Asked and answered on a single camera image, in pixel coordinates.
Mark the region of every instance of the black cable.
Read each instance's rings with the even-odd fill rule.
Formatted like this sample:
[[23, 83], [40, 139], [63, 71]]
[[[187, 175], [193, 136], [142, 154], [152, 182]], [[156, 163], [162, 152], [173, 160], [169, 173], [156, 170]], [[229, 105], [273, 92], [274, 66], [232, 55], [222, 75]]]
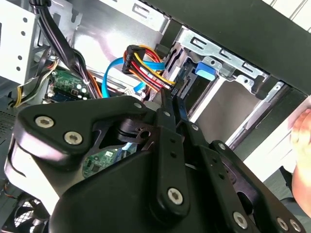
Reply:
[[30, 4], [34, 13], [40, 15], [39, 26], [56, 55], [77, 77], [84, 80], [91, 96], [94, 99], [98, 98], [99, 93], [87, 74], [82, 54], [70, 47], [49, 13], [48, 6], [51, 5], [51, 2], [49, 0], [30, 0]]
[[21, 99], [21, 102], [27, 101], [28, 99], [30, 99], [31, 97], [33, 97], [33, 96], [38, 92], [39, 87], [40, 87], [40, 84], [41, 84], [41, 81], [42, 81], [43, 77], [44, 77], [48, 72], [49, 72], [49, 70], [47, 70], [47, 71], [45, 71], [45, 72], [43, 72], [43, 73], [40, 74], [40, 76], [38, 77], [37, 82], [36, 82], [36, 84], [35, 84], [35, 87], [32, 89], [32, 91], [31, 91], [28, 95], [24, 96], [24, 98]]
[[41, 58], [40, 58], [40, 61], [38, 63], [38, 68], [37, 68], [37, 72], [35, 73], [35, 77], [37, 77], [39, 74], [42, 73], [44, 67], [45, 67], [45, 64], [49, 58], [49, 52], [51, 51], [51, 48], [48, 47], [46, 50], [44, 50]]

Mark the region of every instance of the electronic component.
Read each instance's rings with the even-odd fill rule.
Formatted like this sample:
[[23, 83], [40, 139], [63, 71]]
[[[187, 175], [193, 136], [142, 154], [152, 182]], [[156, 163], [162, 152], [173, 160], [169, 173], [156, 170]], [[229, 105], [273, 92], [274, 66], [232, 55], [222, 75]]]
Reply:
[[132, 144], [126, 150], [110, 149], [87, 157], [83, 163], [82, 175], [87, 178], [105, 168], [113, 165], [117, 161], [136, 152], [137, 145]]
[[52, 73], [51, 79], [52, 83], [48, 88], [47, 98], [54, 102], [91, 98], [84, 82], [69, 71], [57, 69]]
[[137, 45], [130, 45], [126, 49], [126, 58], [122, 67], [124, 74], [132, 74], [130, 70], [131, 62], [134, 60], [134, 53], [137, 53], [139, 58], [142, 60], [145, 56], [146, 49]]

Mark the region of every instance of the screw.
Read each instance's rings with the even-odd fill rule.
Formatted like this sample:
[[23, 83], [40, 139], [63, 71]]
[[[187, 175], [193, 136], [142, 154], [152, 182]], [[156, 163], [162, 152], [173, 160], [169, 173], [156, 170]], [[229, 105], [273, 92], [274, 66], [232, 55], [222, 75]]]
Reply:
[[168, 112], [164, 112], [165, 115], [167, 115], [168, 117], [171, 116], [171, 114], [169, 114]]
[[64, 136], [65, 141], [71, 145], [79, 145], [82, 143], [82, 136], [77, 132], [67, 132]]
[[199, 130], [199, 127], [198, 126], [196, 126], [196, 125], [192, 125], [192, 127], [193, 127], [193, 129], [195, 130], [195, 131], [198, 131]]
[[290, 219], [290, 223], [296, 231], [301, 232], [300, 226], [294, 220]]
[[54, 121], [49, 118], [48, 116], [39, 116], [35, 119], [35, 123], [37, 124], [37, 126], [41, 127], [41, 128], [50, 128], [54, 125]]
[[224, 146], [224, 144], [219, 143], [219, 144], [218, 144], [218, 146], [219, 146], [221, 149], [225, 150], [225, 146]]
[[167, 195], [175, 205], [181, 205], [184, 201], [183, 195], [176, 188], [170, 188]]
[[239, 227], [241, 227], [244, 230], [247, 228], [247, 221], [241, 213], [234, 212], [233, 218]]
[[135, 107], [142, 108], [142, 106], [139, 103], [134, 103]]
[[286, 231], [288, 231], [288, 226], [287, 226], [287, 224], [284, 222], [284, 220], [283, 219], [281, 219], [281, 218], [277, 218], [277, 222], [278, 222], [278, 224], [281, 226], [281, 228], [283, 229], [283, 230], [286, 230]]

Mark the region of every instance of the mounting hole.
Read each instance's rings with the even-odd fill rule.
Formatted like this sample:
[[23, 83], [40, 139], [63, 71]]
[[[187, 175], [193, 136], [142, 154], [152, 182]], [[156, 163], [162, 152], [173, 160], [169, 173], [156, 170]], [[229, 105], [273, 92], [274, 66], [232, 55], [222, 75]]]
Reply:
[[222, 174], [222, 173], [219, 173], [218, 174], [218, 176], [220, 177], [220, 179], [222, 179], [222, 180], [224, 180], [225, 179], [225, 177], [224, 177], [224, 175]]
[[134, 106], [137, 108], [142, 108], [142, 106], [139, 103], [134, 103]]
[[174, 152], [171, 152], [171, 157], [176, 158], [177, 154], [175, 154]]
[[150, 136], [150, 132], [149, 131], [144, 131], [144, 132], [142, 132], [141, 134], [140, 134], [140, 137], [142, 138], [142, 139], [145, 139], [145, 138], [147, 138], [147, 137], [149, 137]]

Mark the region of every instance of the metal bracket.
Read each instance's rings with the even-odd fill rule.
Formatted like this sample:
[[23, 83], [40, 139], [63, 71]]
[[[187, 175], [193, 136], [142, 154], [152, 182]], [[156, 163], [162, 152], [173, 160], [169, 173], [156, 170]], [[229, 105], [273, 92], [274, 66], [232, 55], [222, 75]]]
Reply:
[[218, 45], [212, 43], [211, 41], [205, 39], [204, 37], [184, 26], [182, 27], [179, 35], [177, 36], [176, 41], [185, 48], [188, 48], [201, 56], [216, 57], [219, 60], [226, 62], [234, 68], [242, 71], [253, 79], [257, 78], [257, 76], [259, 75], [268, 78], [268, 74], [262, 72], [261, 70], [244, 61], [243, 59], [224, 50], [223, 48], [219, 47]]
[[18, 84], [27, 81], [36, 24], [35, 14], [9, 1], [0, 1], [0, 64], [5, 64], [0, 76]]
[[170, 19], [159, 11], [142, 3], [139, 0], [100, 0], [108, 6], [120, 11], [121, 13], [137, 20], [147, 27], [164, 34]]

